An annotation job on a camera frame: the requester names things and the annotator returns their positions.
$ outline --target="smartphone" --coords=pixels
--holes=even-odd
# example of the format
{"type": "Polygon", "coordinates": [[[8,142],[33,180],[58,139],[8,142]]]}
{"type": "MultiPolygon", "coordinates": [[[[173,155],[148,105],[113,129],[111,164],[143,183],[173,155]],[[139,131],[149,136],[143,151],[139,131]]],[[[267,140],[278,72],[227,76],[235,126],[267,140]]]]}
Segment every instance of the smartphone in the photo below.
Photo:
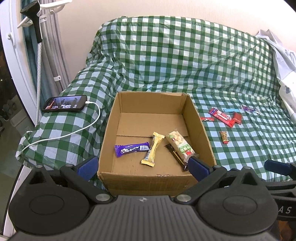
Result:
{"type": "Polygon", "coordinates": [[[84,108],[85,101],[86,95],[51,97],[45,102],[42,112],[79,112],[84,108]]]}

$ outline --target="black handle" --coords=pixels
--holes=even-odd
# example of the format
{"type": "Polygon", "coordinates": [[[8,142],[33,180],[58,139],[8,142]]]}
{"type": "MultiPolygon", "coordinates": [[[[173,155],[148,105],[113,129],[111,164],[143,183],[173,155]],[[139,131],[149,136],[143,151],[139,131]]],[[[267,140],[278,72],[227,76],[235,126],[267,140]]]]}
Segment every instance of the black handle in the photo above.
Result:
{"type": "Polygon", "coordinates": [[[113,197],[111,195],[104,190],[91,185],[88,181],[77,175],[72,168],[74,167],[68,167],[65,165],[59,169],[61,176],[67,180],[68,187],[83,193],[86,198],[93,203],[107,204],[113,201],[113,197]],[[103,194],[107,198],[100,201],[100,199],[97,198],[98,194],[103,194]]]}
{"type": "Polygon", "coordinates": [[[38,1],[33,1],[29,3],[27,6],[25,6],[20,13],[27,16],[29,19],[32,20],[37,43],[42,42],[42,36],[41,36],[41,30],[40,30],[40,24],[39,24],[39,16],[37,15],[40,11],[40,4],[38,1]]]}
{"type": "Polygon", "coordinates": [[[210,175],[199,181],[193,187],[180,193],[178,196],[175,196],[174,202],[185,205],[194,205],[203,194],[217,188],[221,180],[226,176],[227,169],[221,166],[214,167],[213,169],[214,171],[210,175]],[[191,199],[184,203],[178,199],[180,195],[188,195],[191,199]]]}
{"type": "Polygon", "coordinates": [[[33,185],[39,183],[47,183],[55,186],[54,180],[51,178],[48,171],[42,165],[37,165],[24,180],[22,186],[33,185]]]}

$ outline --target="metal screw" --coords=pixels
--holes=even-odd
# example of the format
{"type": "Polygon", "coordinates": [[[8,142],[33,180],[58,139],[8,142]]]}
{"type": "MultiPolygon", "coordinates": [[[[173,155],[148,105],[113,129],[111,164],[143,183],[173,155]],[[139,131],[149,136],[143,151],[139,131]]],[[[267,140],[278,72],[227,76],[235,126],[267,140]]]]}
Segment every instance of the metal screw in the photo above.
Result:
{"type": "Polygon", "coordinates": [[[105,202],[108,201],[110,199],[110,195],[105,194],[105,193],[101,193],[96,195],[96,200],[101,201],[101,202],[105,202]]]}
{"type": "Polygon", "coordinates": [[[177,200],[180,202],[188,202],[191,200],[191,197],[189,195],[186,194],[180,194],[177,196],[177,200]]]}

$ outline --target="candy bar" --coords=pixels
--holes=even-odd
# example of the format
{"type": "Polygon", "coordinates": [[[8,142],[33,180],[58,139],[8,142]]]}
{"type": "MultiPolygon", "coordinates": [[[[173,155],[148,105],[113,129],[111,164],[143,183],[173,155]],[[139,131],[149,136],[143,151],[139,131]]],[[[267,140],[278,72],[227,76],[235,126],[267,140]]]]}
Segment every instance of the candy bar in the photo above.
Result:
{"type": "Polygon", "coordinates": [[[232,119],[233,119],[236,123],[238,123],[239,125],[242,124],[242,114],[241,114],[241,113],[234,112],[234,113],[233,113],[233,117],[232,117],[232,119]]]}
{"type": "Polygon", "coordinates": [[[148,151],[150,148],[149,143],[140,143],[140,144],[130,144],[130,145],[115,145],[115,153],[117,157],[121,157],[123,154],[139,152],[139,151],[148,151]]]}
{"type": "Polygon", "coordinates": [[[222,111],[219,111],[216,108],[212,108],[209,111],[209,114],[216,117],[218,120],[222,121],[224,124],[228,125],[230,128],[232,128],[234,125],[234,120],[230,116],[224,114],[222,111]]]}
{"type": "Polygon", "coordinates": [[[170,151],[170,153],[174,156],[177,162],[181,165],[182,171],[185,172],[188,170],[188,163],[183,162],[182,158],[179,154],[175,151],[174,147],[171,144],[165,145],[165,147],[170,151]]]}
{"type": "Polygon", "coordinates": [[[165,136],[160,135],[157,132],[153,132],[152,145],[149,148],[145,158],[141,161],[142,164],[146,164],[151,167],[154,166],[154,157],[155,157],[156,148],[158,147],[159,143],[163,140],[164,137],[165,136]]]}
{"type": "Polygon", "coordinates": [[[227,132],[220,131],[220,134],[221,134],[221,138],[222,138],[223,144],[228,144],[229,143],[229,140],[227,138],[227,132]]]}
{"type": "Polygon", "coordinates": [[[242,109],[243,109],[243,111],[260,114],[259,110],[255,109],[255,108],[245,106],[245,105],[242,105],[242,109]]]}
{"type": "Polygon", "coordinates": [[[172,147],[174,147],[174,150],[179,154],[183,162],[188,163],[189,157],[195,155],[192,147],[177,130],[165,135],[165,137],[172,147]]]}
{"type": "Polygon", "coordinates": [[[234,111],[239,112],[239,109],[232,109],[232,108],[230,108],[230,109],[223,108],[222,110],[223,110],[224,112],[234,112],[234,111]]]}
{"type": "Polygon", "coordinates": [[[201,121],[214,121],[215,119],[213,117],[201,117],[201,121]]]}

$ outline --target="green checkered cloth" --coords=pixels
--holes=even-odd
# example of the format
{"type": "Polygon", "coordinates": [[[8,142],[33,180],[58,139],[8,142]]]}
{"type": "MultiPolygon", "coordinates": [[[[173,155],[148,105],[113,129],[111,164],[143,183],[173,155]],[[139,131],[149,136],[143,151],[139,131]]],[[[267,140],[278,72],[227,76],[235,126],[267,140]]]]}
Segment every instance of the green checkered cloth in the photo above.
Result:
{"type": "Polygon", "coordinates": [[[101,108],[99,121],[21,154],[29,143],[71,133],[98,116],[94,104],[79,113],[45,113],[35,130],[21,139],[17,156],[22,162],[58,169],[98,155],[118,91],[185,92],[200,116],[209,116],[211,107],[255,107],[260,114],[241,111],[242,125],[233,128],[218,120],[203,122],[217,163],[227,169],[250,166],[260,177],[280,181],[286,177],[266,171],[264,161],[296,161],[296,128],[281,107],[270,46],[217,23],[164,16],[121,17],[103,24],[86,67],[61,94],[87,95],[101,108]],[[219,131],[227,131],[227,145],[219,131]]]}

